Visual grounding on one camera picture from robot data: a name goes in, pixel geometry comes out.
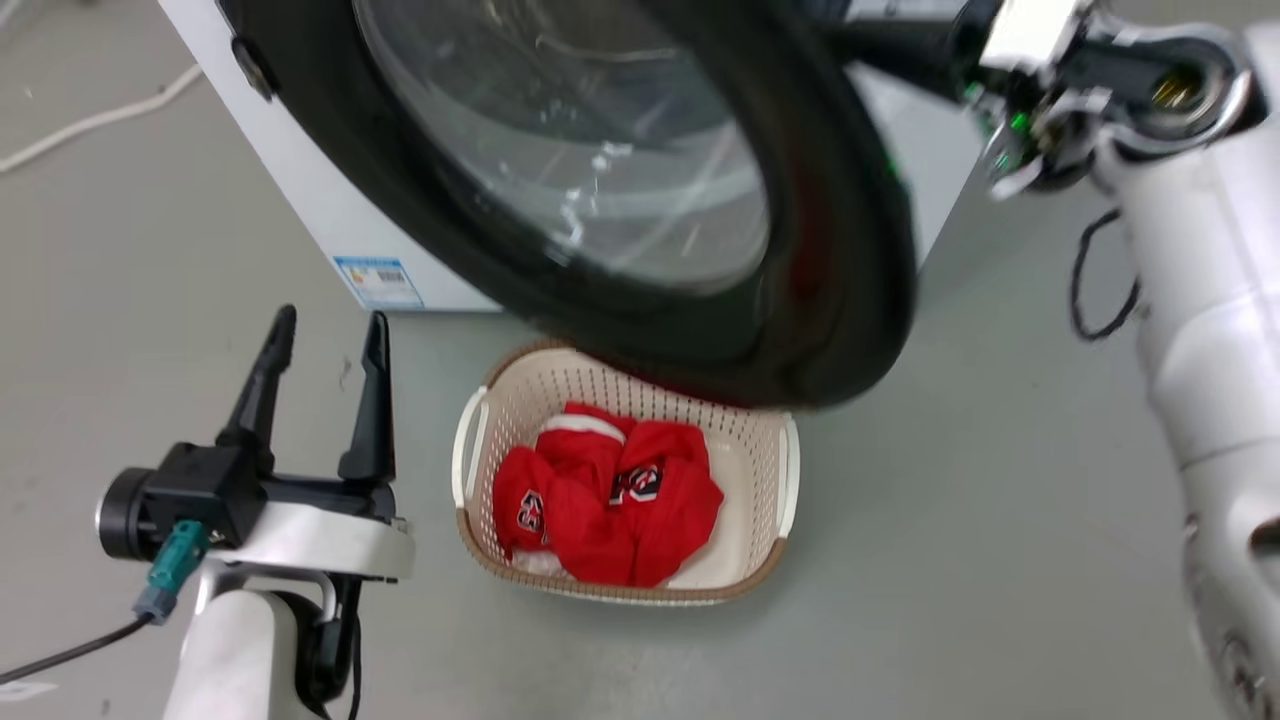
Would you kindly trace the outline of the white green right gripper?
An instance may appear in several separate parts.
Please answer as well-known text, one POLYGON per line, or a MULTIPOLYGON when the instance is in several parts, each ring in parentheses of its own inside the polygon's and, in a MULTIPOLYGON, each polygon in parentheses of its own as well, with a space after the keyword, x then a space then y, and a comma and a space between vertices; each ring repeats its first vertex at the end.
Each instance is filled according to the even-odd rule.
POLYGON ((1004 201, 1065 190, 1091 170, 1110 94, 1065 79, 1091 13, 1089 1, 968 1, 955 19, 855 19, 818 33, 844 65, 960 101, 984 141, 988 193, 1004 201))

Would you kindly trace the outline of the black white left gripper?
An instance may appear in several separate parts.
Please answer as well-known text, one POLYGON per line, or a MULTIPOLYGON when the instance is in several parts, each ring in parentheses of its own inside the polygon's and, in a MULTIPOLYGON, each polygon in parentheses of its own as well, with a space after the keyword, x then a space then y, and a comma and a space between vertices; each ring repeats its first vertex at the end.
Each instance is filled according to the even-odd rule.
POLYGON ((390 327, 371 314, 364 386, 338 477, 271 475, 273 428, 282 377, 291 366, 297 310, 285 304, 268 331, 215 445, 177 443, 157 468, 127 468, 96 510, 96 532, 113 559, 150 562, 179 521, 198 523, 214 560, 361 577, 407 579, 416 544, 399 519, 396 478, 390 327))

